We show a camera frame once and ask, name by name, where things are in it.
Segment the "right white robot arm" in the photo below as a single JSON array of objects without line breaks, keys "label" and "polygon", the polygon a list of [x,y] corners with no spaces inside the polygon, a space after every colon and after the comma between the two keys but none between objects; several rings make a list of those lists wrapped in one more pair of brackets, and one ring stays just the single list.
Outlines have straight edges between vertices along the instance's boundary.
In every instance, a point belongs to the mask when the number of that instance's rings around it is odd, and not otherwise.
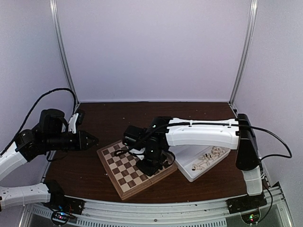
[{"label": "right white robot arm", "polygon": [[236,150],[236,167],[242,172],[247,194],[243,205],[252,209],[261,201],[261,164],[255,134],[246,115],[221,121],[156,117],[139,132],[139,145],[132,152],[138,167],[152,176],[168,165],[167,156],[177,164],[189,182],[201,177],[231,150]]}]

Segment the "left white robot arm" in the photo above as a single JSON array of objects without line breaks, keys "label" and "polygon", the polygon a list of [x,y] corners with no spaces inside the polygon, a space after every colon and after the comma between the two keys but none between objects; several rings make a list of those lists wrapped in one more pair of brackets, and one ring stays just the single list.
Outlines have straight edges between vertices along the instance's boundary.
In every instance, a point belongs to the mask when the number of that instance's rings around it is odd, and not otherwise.
[{"label": "left white robot arm", "polygon": [[[36,157],[47,155],[48,152],[86,151],[97,145],[97,137],[78,129],[84,116],[84,111],[77,110],[69,120],[66,120],[64,112],[61,110],[43,110],[37,125],[32,129],[17,133],[12,144],[1,154],[1,180]],[[63,210],[68,206],[68,199],[65,197],[64,190],[55,180],[28,186],[16,185],[0,188],[1,210],[31,203],[43,203]]]}]

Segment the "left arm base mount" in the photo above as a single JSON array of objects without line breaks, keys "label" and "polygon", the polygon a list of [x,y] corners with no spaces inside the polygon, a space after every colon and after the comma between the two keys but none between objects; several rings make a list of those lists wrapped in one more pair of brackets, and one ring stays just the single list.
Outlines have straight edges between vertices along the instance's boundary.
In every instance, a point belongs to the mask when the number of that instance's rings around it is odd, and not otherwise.
[{"label": "left arm base mount", "polygon": [[85,201],[63,196],[57,199],[51,199],[49,202],[43,203],[43,205],[53,210],[61,210],[69,214],[81,215]]}]

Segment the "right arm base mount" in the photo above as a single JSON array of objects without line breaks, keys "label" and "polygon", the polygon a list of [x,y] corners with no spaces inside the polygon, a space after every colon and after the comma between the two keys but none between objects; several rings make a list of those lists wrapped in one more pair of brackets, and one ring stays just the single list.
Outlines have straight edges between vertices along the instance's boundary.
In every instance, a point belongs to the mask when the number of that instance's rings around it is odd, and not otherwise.
[{"label": "right arm base mount", "polygon": [[236,198],[231,198],[226,201],[230,214],[244,212],[248,210],[257,209],[267,205],[267,200],[264,193],[260,195],[249,196],[244,195]]}]

